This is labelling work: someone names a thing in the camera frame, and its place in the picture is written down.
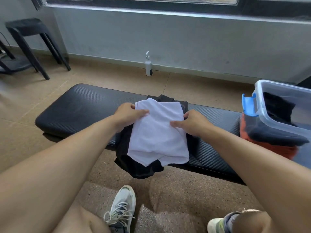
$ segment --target person's left hand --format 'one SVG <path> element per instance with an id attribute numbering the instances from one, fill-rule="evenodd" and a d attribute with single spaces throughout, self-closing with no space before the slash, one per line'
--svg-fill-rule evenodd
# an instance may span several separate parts
<path id="1" fill-rule="evenodd" d="M 120 105 L 114 114 L 118 123 L 118 132 L 122 131 L 124 127 L 133 124 L 137 119 L 144 117 L 148 113 L 149 110 L 135 110 L 135 105 L 129 102 Z"/>

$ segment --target wall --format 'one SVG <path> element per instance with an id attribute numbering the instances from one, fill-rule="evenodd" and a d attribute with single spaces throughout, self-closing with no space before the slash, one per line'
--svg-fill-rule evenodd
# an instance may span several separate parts
<path id="1" fill-rule="evenodd" d="M 0 0 L 0 31 L 12 46 L 17 46 L 17 43 L 6 29 L 5 22 L 27 18 L 41 19 L 51 31 L 61 51 L 66 52 L 52 8 L 42 7 L 37 11 L 31 0 Z M 0 39 L 4 44 L 7 44 L 2 35 L 0 35 Z M 26 37 L 26 40 L 31 48 L 48 50 L 40 36 Z"/>
<path id="2" fill-rule="evenodd" d="M 68 53 L 297 82 L 311 75 L 311 25 L 262 19 L 54 8 Z"/>

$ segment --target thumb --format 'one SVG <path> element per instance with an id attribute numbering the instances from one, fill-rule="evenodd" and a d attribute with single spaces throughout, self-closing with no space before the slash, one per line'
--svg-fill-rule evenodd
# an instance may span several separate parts
<path id="1" fill-rule="evenodd" d="M 172 127 L 180 127 L 180 128 L 182 128 L 184 122 L 185 122 L 185 121 L 170 121 L 169 124 L 170 124 Z"/>
<path id="2" fill-rule="evenodd" d="M 138 114 L 138 117 L 139 118 L 141 118 L 141 117 L 144 117 L 147 113 L 149 113 L 149 110 L 146 110 L 146 109 L 144 109 L 144 110 L 136 110 L 137 112 L 137 114 Z"/>

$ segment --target white fabric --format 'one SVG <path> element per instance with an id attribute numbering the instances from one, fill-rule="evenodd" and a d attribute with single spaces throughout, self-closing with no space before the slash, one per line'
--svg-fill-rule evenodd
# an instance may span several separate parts
<path id="1" fill-rule="evenodd" d="M 135 103 L 135 109 L 150 113 L 134 123 L 127 155 L 145 167 L 159 160 L 162 166 L 189 161 L 186 133 L 169 122 L 184 120 L 179 102 L 157 102 L 152 98 Z"/>

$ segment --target baseboard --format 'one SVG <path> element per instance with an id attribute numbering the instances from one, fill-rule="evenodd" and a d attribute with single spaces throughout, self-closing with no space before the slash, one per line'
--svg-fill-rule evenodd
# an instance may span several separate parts
<path id="1" fill-rule="evenodd" d="M 20 51 L 20 48 L 17 46 L 12 46 L 12 49 Z M 32 49 L 32 50 L 36 54 L 51 55 L 50 51 L 48 50 L 41 50 L 41 49 Z M 135 61 L 125 61 L 125 60 L 103 58 L 103 57 L 91 56 L 91 55 L 78 55 L 78 54 L 72 54 L 72 53 L 66 53 L 66 57 L 68 57 L 69 59 L 72 58 L 72 59 L 79 59 L 79 60 L 100 61 L 100 62 L 109 63 L 109 64 L 145 68 L 144 63 L 135 62 Z M 190 74 L 190 75 L 196 75 L 196 76 L 201 76 L 201 77 L 215 78 L 215 79 L 222 79 L 222 80 L 227 80 L 227 81 L 250 83 L 250 84 L 254 84 L 255 82 L 261 79 L 261 78 L 247 77 L 247 76 L 235 75 L 235 74 L 212 73 L 212 72 L 205 72 L 205 71 L 200 71 L 200 70 L 190 70 L 190 69 L 176 68 L 176 67 L 162 66 L 162 65 L 152 65 L 152 69 L 158 70 L 158 71 L 170 72 L 170 73 Z"/>

